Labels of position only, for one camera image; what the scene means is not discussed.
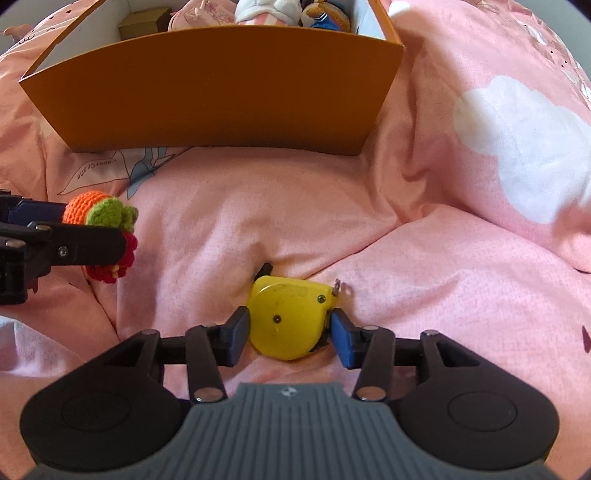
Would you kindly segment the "yellow tape measure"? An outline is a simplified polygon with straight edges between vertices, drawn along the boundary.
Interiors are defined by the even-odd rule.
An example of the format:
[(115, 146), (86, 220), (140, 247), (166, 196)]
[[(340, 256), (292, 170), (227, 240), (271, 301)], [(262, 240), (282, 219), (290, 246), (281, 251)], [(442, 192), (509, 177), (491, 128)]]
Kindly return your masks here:
[(273, 275), (263, 264), (254, 277), (246, 307), (249, 340), (263, 356), (280, 361), (307, 357), (328, 344), (329, 318), (342, 282), (332, 285)]

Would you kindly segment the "pink fabric pouch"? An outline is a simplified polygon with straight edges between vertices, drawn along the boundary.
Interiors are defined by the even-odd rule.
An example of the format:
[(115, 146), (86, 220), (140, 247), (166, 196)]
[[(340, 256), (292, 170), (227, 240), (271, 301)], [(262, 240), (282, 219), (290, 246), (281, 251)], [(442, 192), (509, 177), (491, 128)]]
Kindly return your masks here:
[(233, 24), (236, 4), (230, 0), (190, 0), (173, 13), (169, 31), (207, 28)]

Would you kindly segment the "small gold box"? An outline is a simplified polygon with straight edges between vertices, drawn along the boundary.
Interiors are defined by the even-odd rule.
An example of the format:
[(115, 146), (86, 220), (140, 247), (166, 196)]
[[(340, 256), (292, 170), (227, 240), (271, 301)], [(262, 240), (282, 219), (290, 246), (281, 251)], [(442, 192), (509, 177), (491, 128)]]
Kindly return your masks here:
[(166, 7), (136, 11), (129, 14), (118, 25), (121, 40), (166, 32), (171, 9)]

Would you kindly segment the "orange cardboard box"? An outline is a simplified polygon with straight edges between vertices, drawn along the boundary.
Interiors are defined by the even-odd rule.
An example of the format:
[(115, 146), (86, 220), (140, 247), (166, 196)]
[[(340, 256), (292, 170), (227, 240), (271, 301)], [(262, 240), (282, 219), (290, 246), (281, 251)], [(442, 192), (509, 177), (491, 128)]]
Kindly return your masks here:
[(20, 86), (76, 152), (273, 147), (359, 154), (404, 56), (378, 1), (346, 1), (348, 33), (214, 26), (123, 39), (148, 1), (96, 1)]

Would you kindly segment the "person's foot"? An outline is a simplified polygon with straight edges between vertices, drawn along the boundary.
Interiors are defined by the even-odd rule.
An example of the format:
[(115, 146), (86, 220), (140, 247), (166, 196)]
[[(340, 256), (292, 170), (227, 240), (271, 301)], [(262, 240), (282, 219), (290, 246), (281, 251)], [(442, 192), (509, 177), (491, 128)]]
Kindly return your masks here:
[(33, 26), (29, 24), (20, 24), (9, 26), (3, 30), (3, 35), (10, 37), (14, 42), (23, 39), (31, 30)]

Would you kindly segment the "white pink plush toy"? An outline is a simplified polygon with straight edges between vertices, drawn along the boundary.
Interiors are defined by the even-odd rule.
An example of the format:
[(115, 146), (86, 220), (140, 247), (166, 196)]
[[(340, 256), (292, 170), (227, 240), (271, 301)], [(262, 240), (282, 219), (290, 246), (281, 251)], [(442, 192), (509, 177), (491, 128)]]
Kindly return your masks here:
[(239, 0), (235, 23), (240, 25), (297, 26), (301, 2), (297, 0)]

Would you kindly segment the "pink duvet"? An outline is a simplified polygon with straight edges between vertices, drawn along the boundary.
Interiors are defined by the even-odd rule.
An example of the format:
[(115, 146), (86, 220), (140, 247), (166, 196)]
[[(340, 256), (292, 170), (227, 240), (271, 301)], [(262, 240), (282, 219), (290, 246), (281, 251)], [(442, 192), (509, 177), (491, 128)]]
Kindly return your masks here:
[(76, 154), (22, 91), (78, 1), (1, 57), (1, 185), (67, 201), (102, 190), (139, 212), (113, 285), (56, 268), (1, 311), (1, 469), (33, 462), (26, 401), (135, 332), (225, 320), (260, 265), (342, 281), (342, 308), (400, 336), (436, 329), (543, 391), (562, 477), (590, 465), (590, 83), (513, 1), (394, 1), (405, 43), (356, 157), (259, 149)]

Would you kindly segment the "orange crochet fruit charm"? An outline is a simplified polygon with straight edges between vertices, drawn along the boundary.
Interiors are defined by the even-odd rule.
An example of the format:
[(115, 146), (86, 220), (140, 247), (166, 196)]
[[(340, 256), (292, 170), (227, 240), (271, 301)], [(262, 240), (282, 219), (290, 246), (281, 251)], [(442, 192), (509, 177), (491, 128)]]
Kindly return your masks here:
[(138, 241), (134, 236), (134, 226), (138, 210), (124, 205), (118, 198), (100, 191), (81, 193), (70, 200), (62, 215), (62, 222), (85, 226), (108, 227), (120, 230), (126, 242), (123, 256), (114, 265), (85, 266), (89, 279), (114, 284), (123, 278), (135, 260)]

